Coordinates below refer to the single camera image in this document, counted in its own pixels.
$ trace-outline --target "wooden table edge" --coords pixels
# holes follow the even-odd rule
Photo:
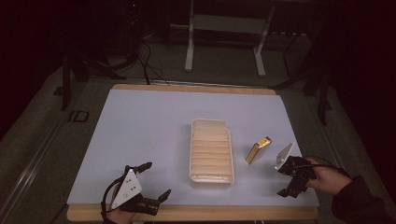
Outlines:
[[[165,86],[165,85],[135,85],[116,84],[113,90],[141,90],[141,91],[190,91],[190,92],[210,92],[210,93],[231,93],[231,94],[259,94],[276,95],[274,90],[242,87],[207,87],[207,86]]]
[[[70,205],[70,221],[100,221],[99,204]],[[312,220],[318,218],[315,206],[195,206],[162,205],[156,216],[136,214],[133,221],[247,221],[247,220]]]

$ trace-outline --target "desk frame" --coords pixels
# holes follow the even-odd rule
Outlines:
[[[156,86],[117,84],[115,90],[145,91],[190,91],[234,94],[276,95],[268,89],[246,89],[228,87]],[[71,221],[101,221],[100,204],[70,205],[67,218]],[[133,221],[220,221],[220,220],[303,220],[316,219],[315,206],[271,207],[271,206],[181,206],[161,205],[157,216],[136,214]]]
[[[194,14],[194,0],[190,0],[190,24],[189,45],[187,47],[186,65],[187,72],[192,71],[192,60],[194,56],[194,29],[212,30],[225,32],[240,32],[247,34],[260,34],[259,44],[253,48],[259,77],[265,77],[265,69],[262,62],[262,47],[268,35],[271,19],[273,18],[275,6],[272,5],[266,20],[233,18],[221,16],[209,16]]]

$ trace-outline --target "floor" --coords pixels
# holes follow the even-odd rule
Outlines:
[[[151,84],[217,85],[266,88],[289,78],[283,53],[290,38],[270,35],[262,53],[267,77],[256,73],[252,46],[207,40],[197,42],[191,72],[184,71],[186,53],[185,31],[175,31],[175,41],[156,41],[155,35],[141,46],[141,56],[148,59]],[[295,49],[296,62],[304,56],[309,43],[301,38]],[[124,71],[122,81],[144,84],[143,69],[136,63]],[[85,155],[108,91],[119,81],[94,75],[87,83],[72,82],[72,101],[61,111],[62,97],[53,95],[62,85],[62,69],[44,83],[20,119],[0,143],[1,223],[71,223],[66,218],[67,200],[79,165]],[[375,195],[385,200],[391,214],[394,203],[375,172],[359,136],[337,100],[329,91],[332,110],[326,112],[327,125],[318,119],[318,95],[305,96],[304,80],[276,91],[284,101],[290,123],[303,155],[317,155],[344,167],[351,175],[363,175]],[[87,122],[69,120],[72,111],[89,111]],[[320,203],[316,223],[342,223],[332,216],[331,200],[318,192]],[[265,221],[265,223],[315,223],[313,220]]]

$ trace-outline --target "black wire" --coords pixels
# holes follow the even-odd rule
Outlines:
[[[338,167],[335,167],[333,165],[326,165],[326,164],[298,165],[298,166],[291,167],[291,169],[298,169],[298,168],[304,168],[304,167],[328,167],[328,168],[333,168],[333,169],[338,170]]]
[[[163,70],[161,70],[160,68],[157,67],[153,67],[151,65],[148,65],[149,69],[156,75],[155,78],[152,78],[151,81],[157,80],[158,78],[161,79],[162,81],[164,81],[168,86],[170,86],[170,84],[168,83],[168,81],[166,81],[165,78],[163,78]],[[161,74],[158,74],[154,71],[154,69],[157,69],[161,72]]]
[[[170,84],[163,78],[163,71],[159,68],[149,65],[149,57],[151,56],[151,47],[144,41],[142,41],[141,43],[148,48],[148,57],[145,60],[145,62],[143,62],[144,61],[143,56],[141,54],[139,54],[139,61],[141,62],[142,66],[143,66],[143,70],[144,70],[143,72],[145,74],[145,78],[146,78],[148,85],[149,85],[149,74],[147,72],[147,67],[157,76],[157,77],[151,79],[151,81],[159,78],[159,79],[163,80],[168,86],[170,86]],[[159,70],[161,72],[161,74],[158,74],[157,72],[155,72],[154,69]]]
[[[319,156],[307,156],[307,157],[304,157],[304,159],[307,159],[307,158],[314,158],[314,159],[319,159],[319,160],[321,160],[321,161],[325,161],[325,162],[327,162],[328,164],[330,164],[330,165],[332,165],[332,166],[334,166],[334,167],[335,167],[335,165],[334,165],[334,164],[332,164],[332,162],[330,162],[330,161],[328,161],[328,160],[324,159],[323,157],[319,157]]]
[[[113,183],[111,183],[111,184],[107,187],[107,189],[106,189],[106,191],[105,191],[105,193],[104,193],[104,195],[103,195],[103,200],[102,200],[102,202],[101,202],[101,207],[102,207],[102,212],[101,212],[101,214],[102,214],[102,217],[105,217],[106,214],[107,214],[108,212],[114,211],[114,210],[116,209],[116,208],[114,208],[114,209],[110,209],[110,210],[108,210],[108,211],[106,210],[106,197],[107,197],[108,192],[109,192],[116,184],[122,182],[122,180],[123,180],[124,178],[125,178],[125,176],[123,175],[122,177],[120,177],[120,178],[114,180]]]

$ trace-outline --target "table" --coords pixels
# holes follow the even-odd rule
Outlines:
[[[114,100],[117,98],[117,95],[124,96],[125,100]],[[171,101],[169,97],[176,98],[176,100]],[[133,109],[130,110],[131,107],[127,102],[133,100],[132,98],[149,100],[149,102],[144,103],[144,101],[142,101],[139,106],[134,106]],[[177,108],[175,102],[181,102],[186,108],[192,108],[188,105],[189,102],[192,102],[192,105],[199,105],[207,104],[207,102],[211,101],[212,103],[217,100],[223,101],[227,98],[235,99],[235,101],[224,101],[219,106],[212,105],[207,109],[202,108],[202,110],[197,113],[205,115],[208,119],[218,119],[219,117],[226,118],[233,144],[235,183],[224,191],[193,189],[189,185],[188,171],[184,172],[182,169],[178,168],[179,163],[182,167],[188,166],[190,149],[187,148],[185,151],[177,151],[177,154],[175,154],[175,149],[169,147],[189,147],[190,133],[185,131],[189,129],[190,125],[186,123],[181,126],[178,125],[176,128],[163,129],[159,122],[172,122],[175,120],[172,118],[172,116],[175,115],[173,109]],[[249,102],[249,99],[256,100],[261,98],[268,98],[270,101],[274,100],[279,102],[279,97],[276,96],[274,91],[263,89],[153,85],[114,86],[107,98],[87,154],[81,164],[75,186],[70,193],[68,199],[68,204],[70,206],[67,217],[72,221],[101,220],[99,202],[101,201],[106,186],[120,176],[120,172],[123,171],[123,167],[126,164],[138,165],[134,164],[134,162],[140,159],[144,162],[148,159],[152,159],[153,166],[138,177],[143,187],[143,195],[145,197],[156,198],[167,189],[172,189],[172,193],[169,199],[161,205],[157,216],[153,217],[137,214],[134,217],[135,221],[291,220],[317,218],[318,199],[312,189],[301,194],[297,199],[291,197],[282,198],[276,195],[278,190],[285,188],[289,184],[290,178],[276,172],[272,161],[275,160],[277,150],[282,149],[287,144],[287,142],[281,140],[283,137],[287,140],[295,141],[290,122],[288,119],[284,118],[285,115],[287,116],[284,107],[283,111],[275,111],[276,115],[282,118],[281,122],[277,124],[268,123],[264,127],[260,125],[256,127],[238,126],[250,123],[249,120],[251,118],[246,118],[246,120],[243,121],[230,119],[234,116],[240,117],[245,113],[244,111],[246,111],[246,109],[239,110],[239,112],[234,109],[233,113],[226,114],[216,113],[216,111],[219,112],[222,109],[233,109],[233,106],[251,105],[256,102]],[[238,101],[238,99],[246,99],[246,101],[241,102]],[[122,105],[124,108],[116,107],[113,104]],[[164,108],[169,109],[169,112],[162,111]],[[260,104],[257,106],[257,109],[260,109],[260,111],[254,110],[250,111],[250,113],[254,114],[254,116],[258,113],[266,113],[265,110],[262,110]],[[129,118],[129,116],[133,115],[131,113],[132,111],[134,111],[136,115],[140,114],[142,111],[146,111],[146,113],[139,117],[142,120],[123,119],[116,121],[112,119],[120,119],[120,116],[122,116],[124,112],[126,113],[126,117],[124,118]],[[160,114],[163,114],[164,117],[160,118],[160,114],[151,117],[152,114],[150,113],[159,111],[163,112]],[[179,109],[179,111],[183,112],[176,114],[176,117],[180,120],[191,120],[191,118],[195,116],[195,114],[193,114],[191,117],[189,109]],[[134,122],[134,127],[139,127],[138,123],[142,122],[145,123],[145,127],[147,128],[143,130],[129,127],[131,125],[131,123],[129,123],[130,121]],[[119,134],[118,128],[122,125],[129,127],[128,133]],[[139,137],[141,138],[142,136],[141,134],[150,135],[148,130],[156,127],[155,125],[157,125],[159,132],[166,130],[166,133],[161,136],[155,135],[157,137],[156,139],[153,139],[151,136],[150,139],[154,140],[154,145],[150,144],[150,141],[144,139],[139,140]],[[265,131],[266,128],[273,130],[269,133],[269,135],[273,137],[274,144],[271,145],[273,149],[269,148],[263,158],[248,165],[245,162],[246,155],[252,144],[262,138],[264,134],[256,132],[256,130],[262,130],[268,133],[268,131]],[[244,130],[240,133],[237,131],[238,129],[247,129],[247,131]],[[243,137],[243,134],[249,133],[249,131],[253,131],[254,133],[249,134],[251,135],[249,137],[251,139],[246,139],[246,137]],[[124,141],[133,141],[134,145],[127,149],[122,149],[124,147]],[[144,150],[139,149],[142,148],[142,144],[147,145]],[[112,146],[111,150],[103,150],[103,148],[108,148],[108,146]],[[115,153],[116,151],[122,151],[123,153],[120,155]],[[137,154],[136,151],[146,151],[147,153]],[[292,155],[301,155],[298,146],[296,150],[292,152]],[[183,160],[172,161],[173,158],[181,158]],[[167,161],[165,166],[163,166],[162,161]],[[205,198],[207,195],[212,196],[214,199]]]

